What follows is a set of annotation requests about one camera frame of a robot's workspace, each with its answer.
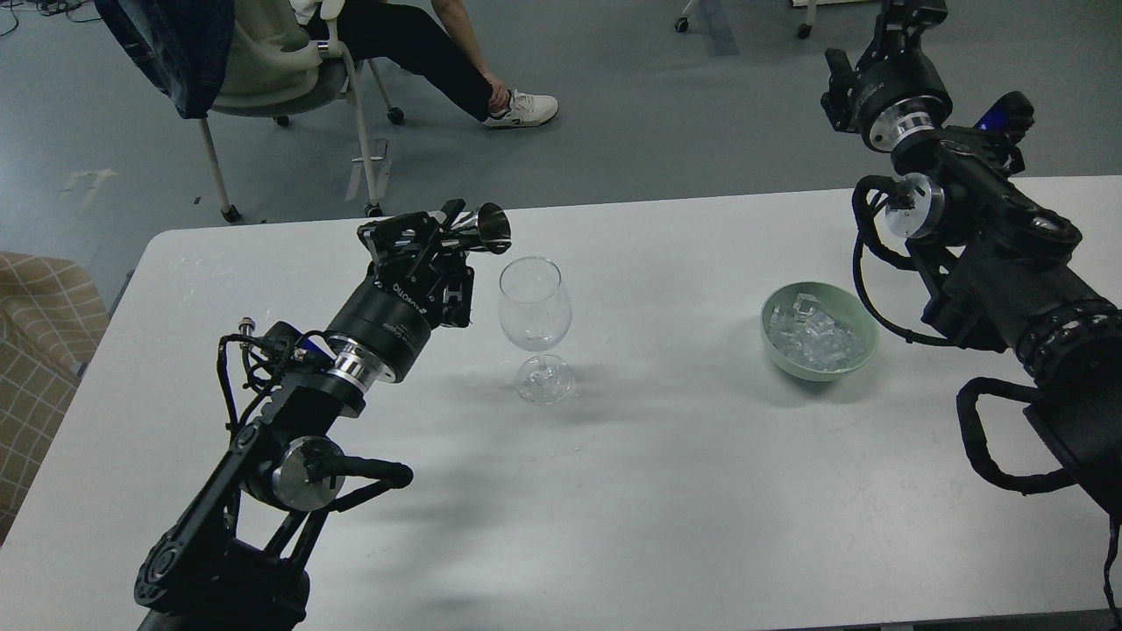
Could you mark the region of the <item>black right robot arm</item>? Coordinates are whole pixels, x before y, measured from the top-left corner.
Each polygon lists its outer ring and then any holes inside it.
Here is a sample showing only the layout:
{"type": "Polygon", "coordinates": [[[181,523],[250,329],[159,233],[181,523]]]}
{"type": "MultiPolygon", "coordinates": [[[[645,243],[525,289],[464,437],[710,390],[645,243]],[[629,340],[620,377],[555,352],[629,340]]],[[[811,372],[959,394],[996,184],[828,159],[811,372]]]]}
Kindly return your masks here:
{"type": "Polygon", "coordinates": [[[974,377],[959,390],[965,455],[997,488],[1033,495],[1077,485],[1106,512],[1104,596],[1118,620],[1119,308],[1069,268],[1077,227],[1012,183],[1026,170],[1019,144],[1033,127],[1030,101],[1009,92],[977,124],[947,124],[951,97],[921,48],[947,16],[942,1],[884,1],[856,64],[842,49],[825,53],[820,103],[834,131],[854,132],[894,170],[854,186],[855,287],[870,316],[905,342],[1015,355],[1032,385],[974,377]],[[976,408],[983,395],[1022,403],[1058,470],[1002,470],[976,408]]]}

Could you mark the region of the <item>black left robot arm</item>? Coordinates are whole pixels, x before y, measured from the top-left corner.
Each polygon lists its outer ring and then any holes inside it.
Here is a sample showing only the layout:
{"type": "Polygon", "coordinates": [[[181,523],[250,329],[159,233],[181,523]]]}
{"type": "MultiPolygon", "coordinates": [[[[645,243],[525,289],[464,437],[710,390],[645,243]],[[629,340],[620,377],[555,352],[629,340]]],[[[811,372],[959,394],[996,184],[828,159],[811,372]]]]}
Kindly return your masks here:
{"type": "Polygon", "coordinates": [[[502,254],[502,208],[377,218],[360,226],[366,276],[331,323],[263,336],[245,321],[219,342],[229,446],[204,487],[151,547],[134,587],[142,630],[292,630],[306,615],[306,564],[328,516],[412,483],[407,464],[349,456],[328,437],[376,382],[408,375],[438,327],[472,312],[469,252],[502,254]]]}

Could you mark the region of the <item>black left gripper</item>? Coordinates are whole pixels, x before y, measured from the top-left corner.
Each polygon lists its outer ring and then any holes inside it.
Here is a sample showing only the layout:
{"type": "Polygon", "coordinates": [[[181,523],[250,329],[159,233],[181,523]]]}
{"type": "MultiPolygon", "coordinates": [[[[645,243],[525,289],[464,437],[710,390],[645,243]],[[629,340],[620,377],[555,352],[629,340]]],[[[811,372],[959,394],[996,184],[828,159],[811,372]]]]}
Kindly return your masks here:
{"type": "Polygon", "coordinates": [[[337,369],[349,354],[361,383],[401,383],[433,329],[468,323],[465,236],[453,230],[465,205],[451,199],[438,212],[381,216],[358,228],[373,258],[325,329],[337,369]]]}

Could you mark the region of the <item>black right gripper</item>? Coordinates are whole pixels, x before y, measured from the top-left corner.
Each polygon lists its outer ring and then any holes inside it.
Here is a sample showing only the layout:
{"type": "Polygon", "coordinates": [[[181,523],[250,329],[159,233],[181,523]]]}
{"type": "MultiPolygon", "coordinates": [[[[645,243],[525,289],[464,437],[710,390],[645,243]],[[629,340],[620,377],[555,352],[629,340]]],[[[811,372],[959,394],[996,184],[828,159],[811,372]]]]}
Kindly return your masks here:
{"type": "Polygon", "coordinates": [[[941,77],[921,49],[922,33],[948,16],[942,1],[884,1],[872,39],[858,62],[828,48],[827,91],[821,107],[837,132],[857,132],[875,152],[941,125],[953,110],[941,77]]]}

